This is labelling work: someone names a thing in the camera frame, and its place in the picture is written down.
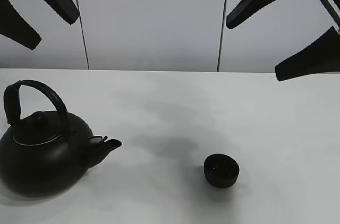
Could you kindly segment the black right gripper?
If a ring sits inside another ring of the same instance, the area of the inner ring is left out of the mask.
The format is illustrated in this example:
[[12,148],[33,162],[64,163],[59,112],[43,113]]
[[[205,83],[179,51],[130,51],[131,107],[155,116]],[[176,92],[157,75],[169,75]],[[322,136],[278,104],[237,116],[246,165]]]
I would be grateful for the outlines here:
[[[240,0],[236,7],[226,16],[226,26],[234,29],[260,9],[276,0]],[[339,27],[339,11],[329,0],[319,0],[330,17]],[[332,0],[339,9],[339,0]],[[283,60],[275,66],[278,81],[319,74],[339,72],[339,33],[329,28],[322,36],[300,52]]]

